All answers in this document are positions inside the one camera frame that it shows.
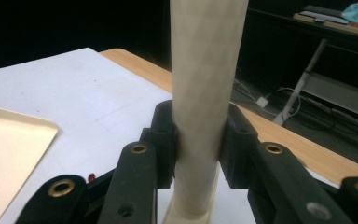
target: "textured paper tube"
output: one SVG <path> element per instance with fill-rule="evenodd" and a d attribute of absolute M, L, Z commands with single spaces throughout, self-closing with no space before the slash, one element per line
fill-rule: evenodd
<path fill-rule="evenodd" d="M 197 219 L 210 208 L 248 0 L 172 0 L 173 120 L 178 157 L 172 207 Z"/>

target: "clamp jaw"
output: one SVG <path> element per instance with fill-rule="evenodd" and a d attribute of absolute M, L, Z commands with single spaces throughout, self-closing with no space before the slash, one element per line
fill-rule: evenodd
<path fill-rule="evenodd" d="M 157 189 L 168 189 L 174 178 L 176 135 L 172 101 L 160 103 L 116 169 L 88 184 L 77 175 L 50 179 L 17 223 L 156 223 Z M 313 179 L 288 148 L 260 143 L 235 105 L 219 161 L 232 189 L 248 189 L 257 223 L 358 223 L 358 177 L 345 178 L 339 189 Z"/>

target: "red object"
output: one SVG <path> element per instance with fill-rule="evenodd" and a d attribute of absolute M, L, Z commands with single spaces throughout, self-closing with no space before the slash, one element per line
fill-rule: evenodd
<path fill-rule="evenodd" d="M 95 174 L 89 174 L 89 182 L 95 179 Z"/>

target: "tray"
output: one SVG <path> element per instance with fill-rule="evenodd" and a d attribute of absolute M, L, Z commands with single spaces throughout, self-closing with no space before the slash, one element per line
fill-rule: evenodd
<path fill-rule="evenodd" d="M 0 216 L 58 131 L 55 123 L 0 108 Z"/>

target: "white table surface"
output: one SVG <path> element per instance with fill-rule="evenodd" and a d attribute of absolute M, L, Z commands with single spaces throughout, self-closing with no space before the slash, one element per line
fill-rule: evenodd
<path fill-rule="evenodd" d="M 92 49 L 0 69 L 1 108 L 59 126 L 0 223 L 14 223 L 23 206 L 52 177 L 80 175 L 87 180 L 90 173 L 98 177 L 115 168 L 121 149 L 139 139 L 142 129 L 150 127 L 155 106 L 169 99 L 170 93 Z M 172 187 L 158 190 L 158 223 Z M 247 190 L 230 189 L 222 172 L 212 223 L 255 223 Z"/>

